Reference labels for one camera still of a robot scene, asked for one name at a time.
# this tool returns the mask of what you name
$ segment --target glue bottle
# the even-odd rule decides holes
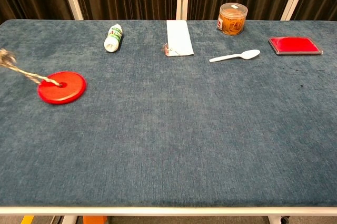
[[[123,31],[120,25],[111,26],[104,41],[105,49],[108,52],[115,52],[120,45],[122,35]]]

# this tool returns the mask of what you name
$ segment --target jar lid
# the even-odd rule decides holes
[[[228,18],[244,18],[247,13],[248,8],[238,3],[226,3],[220,7],[220,14]]]

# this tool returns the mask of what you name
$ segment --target white plastic spoon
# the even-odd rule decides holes
[[[227,59],[234,58],[234,57],[241,57],[245,60],[249,60],[259,55],[259,53],[260,53],[260,50],[253,49],[253,50],[244,51],[242,54],[231,54],[231,55],[225,55],[225,56],[212,58],[210,59],[210,62],[218,62],[218,61],[227,60]]]

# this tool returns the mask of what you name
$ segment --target blue carpet tabletop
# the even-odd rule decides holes
[[[165,21],[0,25],[18,67],[87,80],[51,105],[0,67],[0,206],[337,206],[337,22],[246,21],[238,36],[187,24],[187,57],[161,51]],[[278,56],[272,36],[310,37],[324,54]],[[208,62],[250,49],[261,54]]]

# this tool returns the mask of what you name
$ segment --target paper sheet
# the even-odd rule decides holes
[[[167,56],[193,55],[189,29],[185,20],[167,20]]]

